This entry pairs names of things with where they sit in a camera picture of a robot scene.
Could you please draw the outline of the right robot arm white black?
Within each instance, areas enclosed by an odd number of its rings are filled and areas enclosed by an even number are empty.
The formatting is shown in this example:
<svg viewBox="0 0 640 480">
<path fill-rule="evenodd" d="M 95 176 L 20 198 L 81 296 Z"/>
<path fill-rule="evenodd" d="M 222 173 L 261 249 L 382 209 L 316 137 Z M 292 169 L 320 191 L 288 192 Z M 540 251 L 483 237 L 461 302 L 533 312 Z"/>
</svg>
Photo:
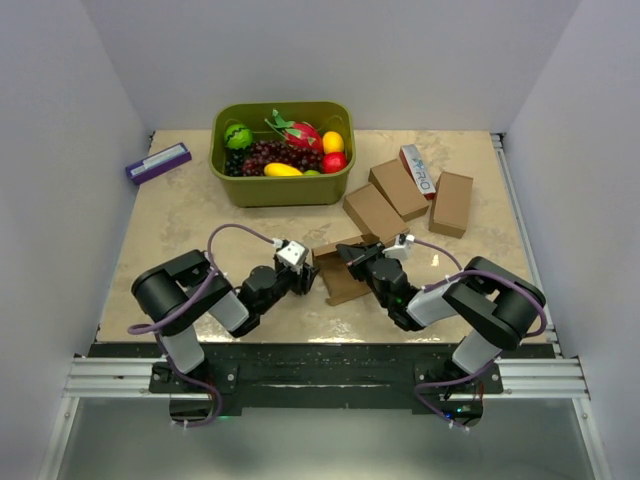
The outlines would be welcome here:
<svg viewBox="0 0 640 480">
<path fill-rule="evenodd" d="M 433 284 L 413 285 L 402 262 L 414 245 L 444 254 L 457 272 Z M 404 234 L 389 247 L 339 244 L 336 250 L 349 274 L 369 287 L 400 329 L 421 331 L 454 316 L 471 327 L 450 357 L 425 377 L 436 386 L 469 392 L 501 353 L 516 350 L 547 327 L 543 292 L 482 256 L 463 265 L 445 249 Z"/>
</svg>

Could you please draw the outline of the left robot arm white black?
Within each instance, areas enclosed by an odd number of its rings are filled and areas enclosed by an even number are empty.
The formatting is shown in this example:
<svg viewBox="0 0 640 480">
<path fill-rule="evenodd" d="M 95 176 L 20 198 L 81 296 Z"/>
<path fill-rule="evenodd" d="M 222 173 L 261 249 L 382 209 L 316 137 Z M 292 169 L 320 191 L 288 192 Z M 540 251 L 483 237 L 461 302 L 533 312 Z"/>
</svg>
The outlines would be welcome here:
<svg viewBox="0 0 640 480">
<path fill-rule="evenodd" d="M 253 268 L 236 287 L 203 252 L 189 251 L 134 281 L 132 295 L 151 322 L 133 325 L 129 333 L 156 335 L 173 361 L 173 382 L 185 392 L 196 392 L 205 385 L 209 366 L 195 322 L 208 313 L 235 338 L 250 333 L 284 296 L 310 292 L 319 269 L 306 261 L 307 254 L 296 242 L 285 244 L 276 251 L 273 266 Z"/>
</svg>

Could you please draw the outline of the brown paper box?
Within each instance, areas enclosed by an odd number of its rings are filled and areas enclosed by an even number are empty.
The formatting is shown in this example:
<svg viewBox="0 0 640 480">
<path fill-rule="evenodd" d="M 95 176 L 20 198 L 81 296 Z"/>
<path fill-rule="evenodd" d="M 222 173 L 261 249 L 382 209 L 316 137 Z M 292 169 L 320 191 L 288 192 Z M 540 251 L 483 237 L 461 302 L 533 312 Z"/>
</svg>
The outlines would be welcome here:
<svg viewBox="0 0 640 480">
<path fill-rule="evenodd" d="M 371 244 L 376 241 L 376 237 L 365 234 L 316 247 L 312 250 L 313 266 L 319 270 L 319 275 L 328 292 L 328 298 L 326 299 L 328 305 L 337 306 L 371 292 L 364 282 L 357 281 L 351 276 L 336 246 L 338 244 L 349 246 Z"/>
</svg>

